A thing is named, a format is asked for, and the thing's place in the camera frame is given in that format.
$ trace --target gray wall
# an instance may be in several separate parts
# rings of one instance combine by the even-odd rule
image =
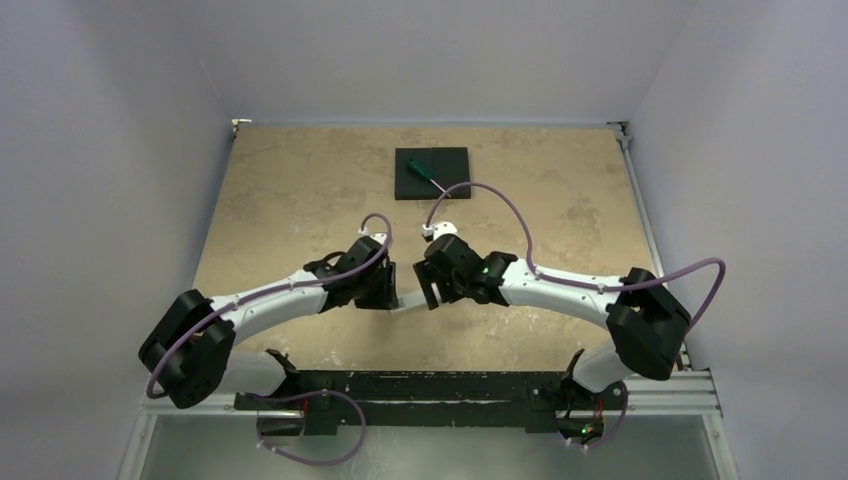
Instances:
[[[178,0],[233,117],[629,118],[694,0]]]
[[[3,478],[111,478],[228,117],[168,2],[0,6]]]
[[[667,269],[728,263],[691,347],[745,479],[848,467],[846,23],[843,0],[700,0],[633,117]]]

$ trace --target black pad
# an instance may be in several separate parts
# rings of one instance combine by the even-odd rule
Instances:
[[[435,200],[442,194],[435,185],[409,169],[406,162],[410,159],[429,170],[442,188],[471,180],[465,147],[397,148],[395,200]],[[471,198],[471,187],[458,188],[450,195],[451,198]]]

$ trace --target floor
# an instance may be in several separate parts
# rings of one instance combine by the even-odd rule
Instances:
[[[420,146],[468,147],[472,179],[501,189],[527,219],[538,264],[604,275],[651,268],[610,130],[247,126],[233,148],[196,288],[213,296],[279,280],[346,250],[362,217],[381,212],[395,231],[398,294],[417,290],[412,263],[426,248],[420,225],[432,203],[394,200],[393,158],[397,147]],[[524,256],[518,222],[489,192],[447,201],[435,219],[456,224],[482,255]],[[301,369],[563,370],[577,349],[605,338],[563,315],[466,300],[395,315],[335,309],[239,348],[287,352]]]

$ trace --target screwdriver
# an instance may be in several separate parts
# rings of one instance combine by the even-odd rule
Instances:
[[[444,189],[444,188],[442,188],[442,186],[441,186],[441,185],[439,185],[438,183],[436,183],[436,181],[435,181],[435,180],[433,180],[433,174],[432,174],[432,173],[430,173],[430,171],[429,171],[429,170],[427,170],[426,168],[424,168],[424,166],[423,166],[423,165],[421,165],[420,163],[418,163],[418,162],[416,162],[415,160],[413,160],[413,159],[411,159],[411,158],[410,158],[409,160],[407,160],[407,161],[406,161],[406,166],[407,166],[407,167],[409,167],[409,169],[410,169],[410,170],[412,170],[413,172],[415,172],[415,174],[416,174],[416,175],[418,175],[419,177],[423,178],[424,180],[429,180],[429,181],[430,181],[430,183],[432,183],[433,185],[435,185],[435,186],[436,186],[436,188],[438,188],[439,190],[441,190],[441,191],[442,191],[442,193],[446,194],[449,198],[453,198],[453,197],[451,197],[451,196],[450,196],[450,193],[447,193],[447,192],[445,191],[445,189]]]

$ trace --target brown surface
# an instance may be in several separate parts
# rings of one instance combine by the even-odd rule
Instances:
[[[239,132],[197,271],[205,295],[285,277],[309,260],[346,250],[368,212],[389,216],[398,293],[418,288],[412,263],[432,201],[393,197],[394,149],[467,146],[473,180],[506,193],[534,235],[534,259],[581,273],[650,267],[621,153],[605,129],[280,128]],[[482,190],[448,201],[436,220],[456,224],[481,255],[526,250],[518,222]],[[381,231],[379,221],[369,225]],[[239,348],[287,351],[299,368],[558,370],[605,332],[533,308],[469,300],[389,315],[335,309],[257,335]]]

